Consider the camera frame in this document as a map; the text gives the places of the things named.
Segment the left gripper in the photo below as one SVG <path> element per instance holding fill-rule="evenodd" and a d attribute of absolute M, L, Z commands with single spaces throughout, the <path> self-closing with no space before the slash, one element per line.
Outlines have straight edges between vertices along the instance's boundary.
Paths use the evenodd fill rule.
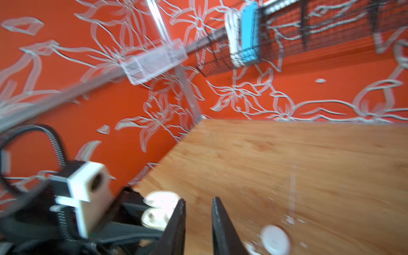
<path fill-rule="evenodd" d="M 126 255 L 146 254 L 153 248 L 146 248 L 142 241 L 156 243 L 163 231 L 144 227 L 141 223 L 143 212 L 149 208 L 143 197 L 130 188 L 124 188 L 102 217 L 89 238 L 79 235 L 75 209 L 58 205 L 54 190 L 48 190 L 49 200 L 56 206 L 61 239 L 47 247 L 52 255 Z"/>

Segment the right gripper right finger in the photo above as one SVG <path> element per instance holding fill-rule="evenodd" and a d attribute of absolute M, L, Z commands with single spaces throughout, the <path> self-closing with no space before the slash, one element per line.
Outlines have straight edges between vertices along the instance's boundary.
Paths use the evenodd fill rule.
<path fill-rule="evenodd" d="M 212 243 L 214 255 L 248 255 L 219 197 L 212 200 Z"/>

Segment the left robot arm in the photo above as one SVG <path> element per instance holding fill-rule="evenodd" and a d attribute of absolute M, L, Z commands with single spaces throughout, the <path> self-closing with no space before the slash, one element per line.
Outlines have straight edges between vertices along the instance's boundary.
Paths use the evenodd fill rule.
<path fill-rule="evenodd" d="M 5 175 L 1 186 L 15 200 L 1 214 L 5 255 L 147 254 L 162 231 L 144 227 L 140 195 L 124 188 L 110 189 L 104 164 L 69 160 L 58 133 L 49 125 L 18 126 L 1 135 L 1 150 L 31 132 L 44 133 L 54 150 L 59 170 L 22 190 Z"/>

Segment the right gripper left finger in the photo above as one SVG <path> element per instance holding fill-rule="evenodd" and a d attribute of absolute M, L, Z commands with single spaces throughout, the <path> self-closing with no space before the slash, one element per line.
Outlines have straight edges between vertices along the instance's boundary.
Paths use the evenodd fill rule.
<path fill-rule="evenodd" d="M 151 255 L 184 255 L 186 217 L 186 201 L 180 199 Z"/>

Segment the white earbud charging case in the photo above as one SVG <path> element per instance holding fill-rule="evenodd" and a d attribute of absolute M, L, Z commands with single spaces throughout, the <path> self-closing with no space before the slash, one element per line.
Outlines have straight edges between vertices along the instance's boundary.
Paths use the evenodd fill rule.
<path fill-rule="evenodd" d="M 149 206 L 141 217 L 144 227 L 164 231 L 170 221 L 180 196 L 172 191 L 154 191 L 143 202 Z"/>

